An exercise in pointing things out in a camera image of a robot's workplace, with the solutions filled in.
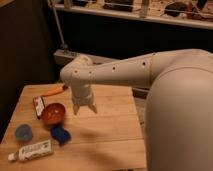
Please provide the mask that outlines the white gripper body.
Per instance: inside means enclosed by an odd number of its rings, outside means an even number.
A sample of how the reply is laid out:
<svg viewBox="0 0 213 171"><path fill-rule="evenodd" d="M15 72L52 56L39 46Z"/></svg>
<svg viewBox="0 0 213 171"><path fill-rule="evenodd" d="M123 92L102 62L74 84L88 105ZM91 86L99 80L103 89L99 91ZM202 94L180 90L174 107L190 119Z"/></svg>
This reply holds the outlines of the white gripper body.
<svg viewBox="0 0 213 171"><path fill-rule="evenodd" d="M72 101L77 106L88 106L93 103L93 92L91 85L82 82L72 82Z"/></svg>

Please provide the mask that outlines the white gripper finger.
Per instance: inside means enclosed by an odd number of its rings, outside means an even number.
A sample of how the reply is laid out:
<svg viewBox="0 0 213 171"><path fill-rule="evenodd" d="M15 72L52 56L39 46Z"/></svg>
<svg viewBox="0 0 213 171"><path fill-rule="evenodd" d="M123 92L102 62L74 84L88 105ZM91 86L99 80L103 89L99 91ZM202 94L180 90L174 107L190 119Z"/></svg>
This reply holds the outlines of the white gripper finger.
<svg viewBox="0 0 213 171"><path fill-rule="evenodd" d="M73 106L74 115L77 115L77 114L78 114L79 109L80 109L80 106L78 106L78 105L74 105L74 106Z"/></svg>
<svg viewBox="0 0 213 171"><path fill-rule="evenodd" d="M97 106L96 106L95 103L89 104L88 107L89 107L94 113L96 113L96 114L98 113L98 111L97 111Z"/></svg>

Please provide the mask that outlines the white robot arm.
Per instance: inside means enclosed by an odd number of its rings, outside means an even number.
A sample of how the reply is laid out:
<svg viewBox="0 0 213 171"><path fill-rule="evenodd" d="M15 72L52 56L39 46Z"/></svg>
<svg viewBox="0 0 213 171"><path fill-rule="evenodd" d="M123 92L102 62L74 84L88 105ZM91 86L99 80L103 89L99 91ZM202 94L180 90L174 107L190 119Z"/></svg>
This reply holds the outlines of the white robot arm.
<svg viewBox="0 0 213 171"><path fill-rule="evenodd" d="M147 88L147 170L213 171L213 53L172 50L100 65L80 55L60 77L74 110L93 105L93 84Z"/></svg>

